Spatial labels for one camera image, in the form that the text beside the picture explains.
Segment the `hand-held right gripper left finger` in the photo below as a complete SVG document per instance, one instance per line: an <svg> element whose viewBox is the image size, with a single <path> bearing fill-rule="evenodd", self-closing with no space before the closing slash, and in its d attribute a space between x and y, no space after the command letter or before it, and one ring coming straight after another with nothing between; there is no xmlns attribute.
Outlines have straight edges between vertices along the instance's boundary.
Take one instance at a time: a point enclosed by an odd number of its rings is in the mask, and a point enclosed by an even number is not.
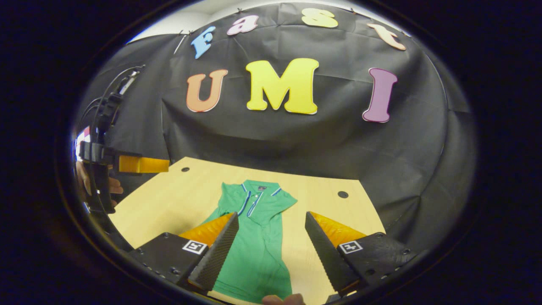
<svg viewBox="0 0 542 305"><path fill-rule="evenodd" d="M228 213L183 234L159 234L129 255L163 280L205 295L213 290L238 230L238 213Z"/></svg>

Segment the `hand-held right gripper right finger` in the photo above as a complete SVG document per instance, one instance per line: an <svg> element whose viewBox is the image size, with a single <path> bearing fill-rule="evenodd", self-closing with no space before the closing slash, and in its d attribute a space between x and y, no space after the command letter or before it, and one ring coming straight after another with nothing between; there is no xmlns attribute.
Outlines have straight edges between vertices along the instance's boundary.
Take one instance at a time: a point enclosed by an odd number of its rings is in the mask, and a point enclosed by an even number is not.
<svg viewBox="0 0 542 305"><path fill-rule="evenodd" d="M316 212L306 213L304 227L339 297L378 289L418 258L383 232L364 234Z"/></svg>

